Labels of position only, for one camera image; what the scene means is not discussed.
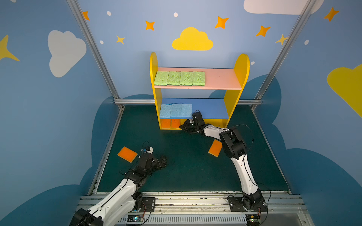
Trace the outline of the orange sponge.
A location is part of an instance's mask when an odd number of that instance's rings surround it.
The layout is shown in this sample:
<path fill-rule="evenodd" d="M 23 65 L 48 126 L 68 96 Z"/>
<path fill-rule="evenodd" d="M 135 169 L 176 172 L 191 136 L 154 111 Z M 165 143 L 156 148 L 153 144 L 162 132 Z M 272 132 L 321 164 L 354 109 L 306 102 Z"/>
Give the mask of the orange sponge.
<path fill-rule="evenodd" d="M 214 157 L 218 157 L 219 154 L 220 154 L 220 152 L 221 152 L 221 150 L 222 150 L 222 143 L 221 143 L 221 141 L 215 139 L 215 140 L 213 141 L 213 144 L 211 145 L 208 153 L 211 154 L 211 155 L 214 156 Z"/>
<path fill-rule="evenodd" d="M 171 128 L 179 128 L 181 126 L 180 119 L 171 119 Z"/>
<path fill-rule="evenodd" d="M 161 129 L 166 130 L 171 128 L 171 119 L 161 119 Z"/>
<path fill-rule="evenodd" d="M 126 160 L 129 163 L 132 163 L 134 159 L 138 156 L 138 153 L 127 148 L 123 147 L 117 154 L 118 157 Z"/>

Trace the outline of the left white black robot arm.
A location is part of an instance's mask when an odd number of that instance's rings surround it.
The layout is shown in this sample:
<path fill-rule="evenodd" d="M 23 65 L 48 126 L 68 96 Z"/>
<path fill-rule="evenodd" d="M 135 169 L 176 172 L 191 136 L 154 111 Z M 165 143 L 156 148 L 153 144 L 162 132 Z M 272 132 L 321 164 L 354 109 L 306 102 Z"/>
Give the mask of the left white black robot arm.
<path fill-rule="evenodd" d="M 85 210 L 79 209 L 73 216 L 71 226 L 114 226 L 127 213 L 139 210 L 142 193 L 139 189 L 154 172 L 167 166 L 167 158 L 156 158 L 152 151 L 144 152 L 120 184 L 104 199 Z"/>

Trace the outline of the green sponge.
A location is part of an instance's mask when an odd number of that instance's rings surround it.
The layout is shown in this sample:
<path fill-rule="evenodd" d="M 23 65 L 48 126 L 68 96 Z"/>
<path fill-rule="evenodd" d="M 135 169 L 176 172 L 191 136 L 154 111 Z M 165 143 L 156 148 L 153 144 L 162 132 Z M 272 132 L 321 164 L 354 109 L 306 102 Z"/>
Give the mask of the green sponge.
<path fill-rule="evenodd" d="M 205 86 L 206 73 L 201 71 L 193 72 L 193 86 Z"/>
<path fill-rule="evenodd" d="M 166 86 L 169 76 L 169 71 L 157 71 L 154 79 L 154 84 L 157 86 Z"/>
<path fill-rule="evenodd" d="M 179 86 L 181 80 L 180 71 L 170 71 L 167 78 L 167 85 Z"/>
<path fill-rule="evenodd" d="M 193 85 L 193 72 L 181 71 L 180 85 L 192 86 Z"/>

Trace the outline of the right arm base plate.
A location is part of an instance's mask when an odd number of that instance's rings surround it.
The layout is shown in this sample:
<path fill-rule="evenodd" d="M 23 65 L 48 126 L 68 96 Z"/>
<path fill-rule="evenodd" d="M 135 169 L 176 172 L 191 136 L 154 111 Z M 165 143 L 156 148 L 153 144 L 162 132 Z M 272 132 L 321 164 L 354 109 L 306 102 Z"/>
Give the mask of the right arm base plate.
<path fill-rule="evenodd" d="M 251 200 L 241 196 L 228 196 L 227 201 L 231 212 L 259 212 L 267 211 L 267 205 L 264 198 Z"/>

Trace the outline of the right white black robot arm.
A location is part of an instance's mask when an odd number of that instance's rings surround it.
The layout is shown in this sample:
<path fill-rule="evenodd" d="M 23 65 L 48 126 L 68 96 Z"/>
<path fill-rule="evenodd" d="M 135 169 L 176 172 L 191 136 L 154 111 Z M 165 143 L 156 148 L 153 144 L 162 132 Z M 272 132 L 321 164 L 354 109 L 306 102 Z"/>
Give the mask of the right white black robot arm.
<path fill-rule="evenodd" d="M 254 180 L 251 168 L 248 163 L 248 150 L 236 127 L 220 128 L 210 123 L 206 123 L 201 112 L 192 114 L 191 119 L 187 119 L 179 128 L 189 134 L 200 134 L 212 137 L 220 141 L 224 153 L 231 159 L 237 171 L 241 191 L 243 194 L 242 205 L 246 211 L 268 209 L 268 200 L 265 200 L 262 191 Z"/>

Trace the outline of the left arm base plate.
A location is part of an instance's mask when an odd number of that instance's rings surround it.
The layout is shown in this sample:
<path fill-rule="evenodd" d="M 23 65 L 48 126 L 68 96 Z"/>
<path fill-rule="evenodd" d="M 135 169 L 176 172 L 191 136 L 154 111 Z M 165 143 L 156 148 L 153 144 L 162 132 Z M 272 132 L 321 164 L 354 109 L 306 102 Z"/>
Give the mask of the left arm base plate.
<path fill-rule="evenodd" d="M 135 200 L 135 206 L 131 212 L 154 212 L 156 205 L 155 197 L 142 197 Z"/>

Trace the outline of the blue sponge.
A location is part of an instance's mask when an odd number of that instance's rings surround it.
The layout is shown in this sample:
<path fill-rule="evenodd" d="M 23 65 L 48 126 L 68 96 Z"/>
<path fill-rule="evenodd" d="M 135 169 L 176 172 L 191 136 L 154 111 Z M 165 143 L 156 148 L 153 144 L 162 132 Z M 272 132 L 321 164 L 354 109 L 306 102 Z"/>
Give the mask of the blue sponge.
<path fill-rule="evenodd" d="M 180 119 L 182 116 L 182 104 L 171 104 L 171 119 Z"/>
<path fill-rule="evenodd" d="M 160 119 L 170 119 L 171 118 L 171 109 L 172 105 L 170 104 L 162 104 L 160 110 Z"/>
<path fill-rule="evenodd" d="M 192 117 L 192 104 L 182 104 L 181 118 L 191 118 Z"/>

